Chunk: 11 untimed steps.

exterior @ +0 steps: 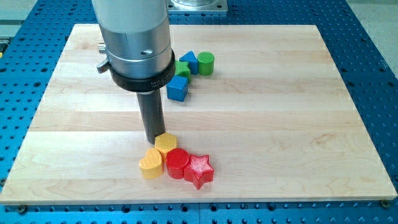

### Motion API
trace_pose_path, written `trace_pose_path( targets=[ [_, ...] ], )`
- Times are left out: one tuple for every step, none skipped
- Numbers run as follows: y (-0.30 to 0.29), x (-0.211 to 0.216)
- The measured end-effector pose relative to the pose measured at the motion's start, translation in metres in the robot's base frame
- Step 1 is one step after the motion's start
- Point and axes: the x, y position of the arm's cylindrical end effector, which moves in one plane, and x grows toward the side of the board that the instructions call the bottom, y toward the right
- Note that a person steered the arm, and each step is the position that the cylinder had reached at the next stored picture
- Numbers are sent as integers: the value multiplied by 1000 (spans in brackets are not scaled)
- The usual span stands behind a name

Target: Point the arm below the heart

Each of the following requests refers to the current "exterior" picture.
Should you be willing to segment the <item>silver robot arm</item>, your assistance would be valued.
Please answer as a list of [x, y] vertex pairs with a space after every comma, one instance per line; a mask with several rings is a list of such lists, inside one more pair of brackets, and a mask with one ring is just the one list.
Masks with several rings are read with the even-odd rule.
[[115, 84], [133, 92], [158, 90], [171, 81], [171, 47], [165, 0], [92, 0]]

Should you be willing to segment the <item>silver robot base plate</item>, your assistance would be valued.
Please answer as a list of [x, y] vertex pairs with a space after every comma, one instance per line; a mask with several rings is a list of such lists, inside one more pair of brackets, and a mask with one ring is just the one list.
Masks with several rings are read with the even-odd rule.
[[216, 14], [226, 15], [227, 0], [166, 0], [170, 15]]

